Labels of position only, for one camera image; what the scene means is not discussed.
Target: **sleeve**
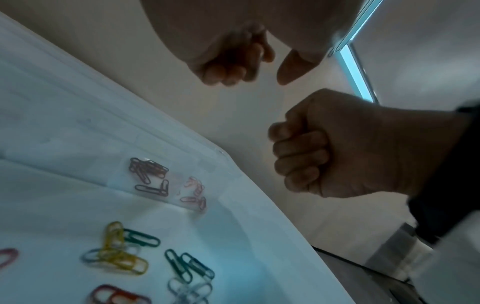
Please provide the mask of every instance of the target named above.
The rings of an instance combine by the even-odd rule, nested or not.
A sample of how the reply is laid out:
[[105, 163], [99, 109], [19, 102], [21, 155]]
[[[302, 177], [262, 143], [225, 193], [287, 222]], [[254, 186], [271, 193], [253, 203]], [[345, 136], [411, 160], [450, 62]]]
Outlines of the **sleeve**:
[[469, 213], [480, 209], [480, 107], [462, 107], [472, 124], [422, 192], [408, 202], [417, 235], [437, 243]]

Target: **white table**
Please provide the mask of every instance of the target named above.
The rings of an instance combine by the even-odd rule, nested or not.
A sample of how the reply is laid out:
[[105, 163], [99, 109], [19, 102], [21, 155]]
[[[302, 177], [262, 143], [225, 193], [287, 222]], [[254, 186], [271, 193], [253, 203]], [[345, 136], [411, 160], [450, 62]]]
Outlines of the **white table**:
[[[15, 263], [0, 270], [1, 302], [84, 303], [101, 284], [146, 295], [153, 303], [173, 302], [167, 282], [175, 274], [164, 258], [172, 248], [216, 272], [210, 303], [353, 303], [297, 229], [221, 148], [3, 15], [0, 75], [0, 249], [20, 251]], [[33, 89], [30, 76], [46, 84]], [[71, 98], [47, 98], [48, 84]], [[67, 108], [75, 115], [78, 109], [86, 112], [72, 122], [65, 118]], [[73, 168], [70, 176], [45, 170], [51, 166], [48, 154], [39, 158], [37, 147], [25, 144], [48, 145], [50, 138], [42, 142], [43, 135], [66, 124], [75, 128], [92, 111], [115, 116], [93, 119], [109, 138], [132, 138], [136, 146], [154, 150], [155, 137], [167, 158], [186, 153], [215, 163], [215, 181], [223, 186], [208, 212], [106, 187], [102, 172], [108, 166], [98, 162], [85, 161], [85, 170]], [[51, 121], [40, 119], [30, 129], [22, 125], [26, 117], [31, 122], [45, 115]], [[59, 149], [62, 157], [77, 160], [88, 153]], [[80, 262], [83, 253], [101, 246], [103, 229], [116, 220], [161, 239], [159, 248], [140, 253], [149, 261], [145, 275]]]

